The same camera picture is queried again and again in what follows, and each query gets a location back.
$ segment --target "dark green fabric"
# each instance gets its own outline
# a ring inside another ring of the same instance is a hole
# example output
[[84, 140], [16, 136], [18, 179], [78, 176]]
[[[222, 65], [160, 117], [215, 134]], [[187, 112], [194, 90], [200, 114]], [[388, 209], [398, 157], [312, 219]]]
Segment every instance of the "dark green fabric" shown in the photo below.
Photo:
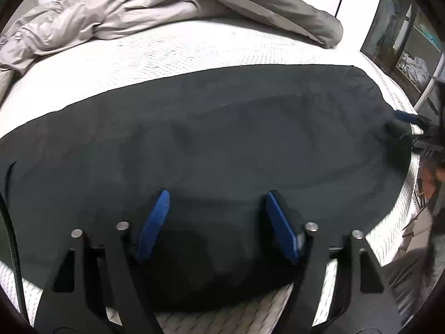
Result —
[[218, 1], [252, 20], [308, 36], [325, 48], [336, 46], [343, 36], [339, 20], [302, 0]]

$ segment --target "comforter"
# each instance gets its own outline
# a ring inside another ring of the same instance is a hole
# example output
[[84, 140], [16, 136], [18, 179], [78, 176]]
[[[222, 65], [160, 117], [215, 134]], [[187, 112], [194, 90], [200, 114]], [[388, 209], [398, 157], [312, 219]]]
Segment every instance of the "comforter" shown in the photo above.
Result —
[[301, 0], [57, 0], [32, 9], [0, 38], [0, 100], [13, 72], [23, 75], [37, 56], [93, 37], [116, 39], [163, 23], [235, 13], [327, 48], [343, 33], [335, 17]]

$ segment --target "bed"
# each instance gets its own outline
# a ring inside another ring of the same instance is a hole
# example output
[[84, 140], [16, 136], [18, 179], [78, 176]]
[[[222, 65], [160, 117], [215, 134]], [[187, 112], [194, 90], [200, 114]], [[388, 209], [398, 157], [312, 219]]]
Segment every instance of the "bed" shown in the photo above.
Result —
[[[250, 20], [207, 19], [171, 23], [116, 40], [92, 40], [41, 59], [12, 86], [3, 102], [0, 137], [27, 121], [111, 89], [210, 68], [269, 63], [356, 66], [377, 83], [384, 100], [394, 109], [415, 113], [401, 88], [359, 51], [322, 49], [306, 39]], [[418, 167], [419, 157], [412, 155], [393, 209], [366, 237], [381, 265], [394, 257], [402, 230], [411, 218], [409, 208]], [[336, 261], [326, 268], [314, 325], [327, 318], [336, 269]], [[13, 273], [1, 262], [0, 284], [17, 307]], [[24, 280], [24, 290], [33, 323], [41, 289]], [[157, 313], [157, 319], [166, 334], [267, 334], [291, 290], [291, 285], [286, 285], [234, 307], [201, 313]], [[109, 317], [118, 321], [112, 309]]]

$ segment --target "black cable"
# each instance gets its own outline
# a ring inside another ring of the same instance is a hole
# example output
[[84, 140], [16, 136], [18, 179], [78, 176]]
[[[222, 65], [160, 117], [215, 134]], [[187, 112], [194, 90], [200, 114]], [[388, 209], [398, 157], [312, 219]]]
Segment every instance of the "black cable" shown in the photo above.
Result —
[[28, 312], [26, 310], [25, 294], [23, 291], [22, 270], [20, 268], [19, 249], [17, 247], [16, 234], [14, 232], [13, 222], [9, 215], [8, 208], [0, 192], [0, 213], [3, 223], [6, 227], [8, 236], [9, 249], [11, 250], [11, 258], [13, 260], [14, 281], [16, 283], [17, 301], [19, 303], [20, 314], [29, 322]]

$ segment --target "bedsheet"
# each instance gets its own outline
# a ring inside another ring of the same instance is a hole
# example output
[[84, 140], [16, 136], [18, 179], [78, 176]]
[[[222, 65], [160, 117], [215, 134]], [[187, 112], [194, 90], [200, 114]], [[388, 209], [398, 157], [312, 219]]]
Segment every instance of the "bedsheet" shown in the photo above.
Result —
[[[401, 88], [359, 51], [323, 49], [249, 20], [208, 19], [172, 23], [117, 40], [93, 40], [45, 57], [11, 88], [0, 108], [0, 137], [29, 120], [111, 89], [211, 68], [268, 63], [356, 66], [377, 83], [394, 109], [415, 113]], [[419, 132], [416, 126], [412, 129]], [[366, 237], [382, 265], [397, 252], [410, 219], [418, 167], [419, 157], [412, 155], [394, 208]], [[331, 261], [314, 325], [327, 318], [336, 271], [337, 262]], [[12, 271], [1, 262], [0, 284], [18, 307]], [[41, 289], [26, 280], [24, 289], [33, 322]], [[157, 313], [157, 318], [166, 334], [268, 334], [291, 290], [292, 285], [286, 285], [233, 307], [203, 313]], [[118, 320], [112, 309], [108, 313]]]

